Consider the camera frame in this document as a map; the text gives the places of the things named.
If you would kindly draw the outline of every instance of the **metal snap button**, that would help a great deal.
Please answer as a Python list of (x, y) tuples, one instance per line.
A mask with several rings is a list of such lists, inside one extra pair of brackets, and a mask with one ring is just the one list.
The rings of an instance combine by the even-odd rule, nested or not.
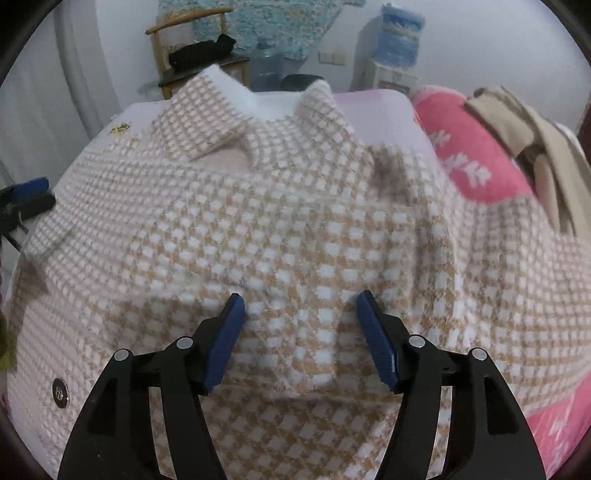
[(59, 408), (66, 408), (68, 405), (68, 389), (66, 383), (61, 378), (56, 378), (51, 386), (53, 401)]

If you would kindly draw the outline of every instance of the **pillow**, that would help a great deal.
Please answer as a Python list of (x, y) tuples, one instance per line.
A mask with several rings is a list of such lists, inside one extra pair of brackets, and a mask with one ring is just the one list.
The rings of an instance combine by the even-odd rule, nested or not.
[(423, 128), (451, 180), (465, 198), (479, 203), (534, 196), (501, 145), (464, 110), (466, 99), (455, 90), (435, 86), (413, 95)]

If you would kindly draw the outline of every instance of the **blue curtain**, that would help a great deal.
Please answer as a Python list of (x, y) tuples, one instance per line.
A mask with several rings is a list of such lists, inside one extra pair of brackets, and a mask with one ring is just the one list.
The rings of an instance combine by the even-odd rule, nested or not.
[[(162, 13), (193, 8), (233, 7), (226, 14), (236, 48), (249, 51), (258, 37), (279, 45), (285, 57), (303, 60), (339, 15), (343, 0), (160, 0)], [(194, 22), (196, 40), (215, 40), (219, 17)]]

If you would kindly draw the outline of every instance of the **metal screw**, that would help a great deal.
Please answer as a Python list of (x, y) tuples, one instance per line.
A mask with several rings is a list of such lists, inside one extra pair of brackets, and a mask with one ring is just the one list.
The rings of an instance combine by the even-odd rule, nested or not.
[(117, 360), (118, 362), (122, 362), (127, 357), (129, 357), (129, 352), (125, 348), (122, 348), (121, 350), (117, 350), (115, 352), (115, 360)]
[(408, 343), (410, 343), (413, 347), (423, 348), (425, 346), (425, 339), (420, 335), (413, 335), (408, 339)]
[(191, 337), (183, 337), (177, 340), (177, 348), (181, 350), (186, 350), (187, 348), (191, 348), (193, 346), (193, 339)]
[(486, 357), (488, 357), (488, 354), (482, 349), (482, 348), (475, 348), (472, 351), (472, 356), (476, 359), (476, 360), (486, 360)]

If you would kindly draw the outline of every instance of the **blue gripper pad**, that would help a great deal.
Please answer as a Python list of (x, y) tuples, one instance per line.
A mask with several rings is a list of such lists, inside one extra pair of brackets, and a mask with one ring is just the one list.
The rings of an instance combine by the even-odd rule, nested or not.
[(232, 350), (236, 345), (245, 321), (246, 307), (244, 306), (244, 299), (238, 296), (220, 329), (216, 342), (207, 355), (206, 373), (203, 380), (203, 386), (207, 392), (211, 392), (214, 387), (222, 383), (226, 367), (232, 356)]
[(357, 297), (357, 319), (361, 324), (365, 341), (368, 343), (369, 351), (374, 359), (379, 379), (390, 390), (393, 390), (398, 384), (397, 354), (382, 329), (379, 318), (371, 307), (365, 292)]
[(31, 180), (26, 183), (20, 183), (15, 185), (10, 200), (14, 203), (23, 202), (30, 198), (47, 193), (49, 190), (49, 180), (42, 177), (39, 179)]

